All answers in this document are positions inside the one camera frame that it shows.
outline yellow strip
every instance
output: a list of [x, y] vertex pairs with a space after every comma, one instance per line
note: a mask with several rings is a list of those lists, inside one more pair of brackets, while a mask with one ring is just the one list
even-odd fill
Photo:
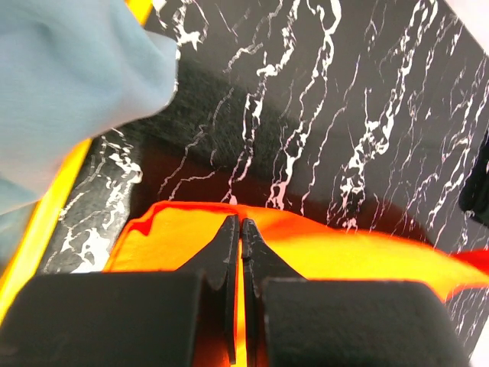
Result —
[[[151, 13], [151, 0], [128, 0], [127, 5], [139, 23], [144, 24]], [[50, 189], [36, 205], [24, 238], [0, 278], [0, 322], [17, 293], [35, 274], [91, 142], [86, 140], [73, 149]]]

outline folded cloth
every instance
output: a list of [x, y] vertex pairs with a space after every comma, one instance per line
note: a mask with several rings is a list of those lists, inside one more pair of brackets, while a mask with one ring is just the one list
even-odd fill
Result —
[[0, 215], [39, 200], [80, 141], [166, 106], [175, 53], [122, 0], [0, 0]]

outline black marble surface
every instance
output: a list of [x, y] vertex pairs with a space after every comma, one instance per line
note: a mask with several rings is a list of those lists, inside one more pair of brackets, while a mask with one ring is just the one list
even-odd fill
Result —
[[[180, 45], [178, 92], [94, 140], [40, 273], [101, 270], [158, 200], [287, 209], [446, 252], [487, 245], [458, 201], [488, 127], [489, 66], [446, 3], [154, 4], [147, 29]], [[471, 353], [487, 292], [447, 306]]]

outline gray-blue cloth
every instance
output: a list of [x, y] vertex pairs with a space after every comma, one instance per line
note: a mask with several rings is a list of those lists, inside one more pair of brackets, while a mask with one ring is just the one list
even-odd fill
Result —
[[77, 143], [170, 102], [175, 53], [123, 0], [0, 0], [0, 246]]

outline yellow frame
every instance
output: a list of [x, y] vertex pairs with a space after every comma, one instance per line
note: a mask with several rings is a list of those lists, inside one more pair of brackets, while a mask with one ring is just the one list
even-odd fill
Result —
[[[139, 23], [145, 24], [153, 6], [151, 0], [127, 0], [126, 4]], [[24, 237], [0, 278], [0, 322], [17, 293], [35, 274], [91, 143], [86, 140], [73, 149], [36, 205]]]

